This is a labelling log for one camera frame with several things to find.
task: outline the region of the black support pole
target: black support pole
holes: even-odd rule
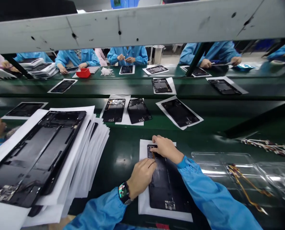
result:
[[[214,43],[213,42],[203,42],[201,43],[200,47],[198,48],[197,53],[194,56],[193,61],[190,64],[190,67],[188,68],[185,76],[190,77],[193,73],[194,69],[197,67],[201,57],[203,56],[204,52],[207,54],[207,52],[210,50]]]
[[[9,61],[11,65],[16,67],[28,79],[34,79],[19,63],[17,63],[10,54],[2,54],[2,56]]]

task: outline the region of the wrist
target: wrist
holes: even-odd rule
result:
[[[64,67],[61,63],[58,63],[57,64],[57,67],[60,69],[60,68],[62,68],[62,67]]]
[[[138,193],[137,193],[137,191],[135,191],[135,187],[131,181],[131,178],[129,178],[127,180],[126,184],[128,186],[128,189],[129,189],[129,198],[131,200],[134,200],[138,196]]]
[[[177,165],[180,162],[182,162],[183,158],[184,158],[184,154],[181,153],[180,151],[177,151],[173,154],[173,157],[171,157],[170,160]]]

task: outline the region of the worker's left hand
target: worker's left hand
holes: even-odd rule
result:
[[[139,194],[143,193],[151,183],[154,170],[157,164],[154,159],[145,158],[136,163],[131,177],[126,182],[129,187],[129,197],[134,200]]]
[[[10,70],[13,72],[19,72],[19,70],[16,67],[12,67]]]
[[[78,68],[82,69],[82,68],[86,68],[88,66],[88,64],[86,62],[79,64]]]
[[[126,61],[127,63],[134,63],[134,62],[136,61],[136,58],[134,58],[134,57],[128,57],[127,59],[125,59],[125,61]]]
[[[2,67],[5,69],[9,69],[11,67],[11,64],[9,63],[9,61],[5,60],[2,62]]]
[[[239,65],[241,63],[241,57],[233,57],[231,59],[231,62],[232,62],[233,66],[237,66],[237,65]]]

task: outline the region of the metal cylinder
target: metal cylinder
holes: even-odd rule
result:
[[[164,45],[154,45],[153,48],[155,49],[153,64],[159,65],[162,61],[162,53],[166,48]]]

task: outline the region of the green table surface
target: green table surface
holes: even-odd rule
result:
[[[219,94],[205,78],[181,78],[184,72],[176,65],[169,65],[171,71],[163,74],[147,76],[142,71],[144,66],[136,66],[136,73],[126,77],[100,76],[98,71],[90,79],[78,79],[63,94],[49,94],[63,76],[57,74],[50,80],[0,80],[0,97],[75,97],[75,98],[107,98],[110,94],[126,94],[143,98],[168,98],[170,95],[155,95],[151,78],[174,76],[174,84],[178,98],[214,99],[214,100],[285,100],[285,67],[273,70],[269,63],[264,63],[260,70],[240,73],[228,70],[227,73],[212,73],[213,76],[227,74],[236,84],[248,91],[240,96],[223,96]],[[111,67],[118,72],[119,67]]]
[[[13,109],[21,101],[48,102],[45,109],[51,107],[95,106],[99,116],[106,104],[106,98],[0,98],[0,116]],[[153,117],[144,126],[124,126],[106,123],[110,127],[110,137],[103,151],[93,186],[87,198],[75,199],[69,214],[77,215],[85,204],[105,192],[120,185],[131,176],[135,163],[139,160],[139,140],[150,140],[152,135],[162,135],[177,142],[178,149],[187,157],[191,152],[237,152],[248,153],[254,162],[285,162],[285,157],[263,149],[241,144],[237,141],[220,137],[218,132],[229,129],[241,122],[264,113],[285,101],[228,101],[228,100],[182,100],[188,107],[199,114],[204,121],[182,131],[177,128],[155,105],[159,99],[145,99]],[[5,120],[9,128],[24,123],[23,120]],[[261,138],[284,139],[285,120],[260,130]],[[248,207],[263,229],[285,229],[285,205],[265,208],[269,216]],[[162,218],[150,215],[138,215],[136,199],[126,210],[123,223],[135,226],[155,227],[155,223],[167,224],[170,229],[207,229],[205,218],[196,210],[194,223]]]

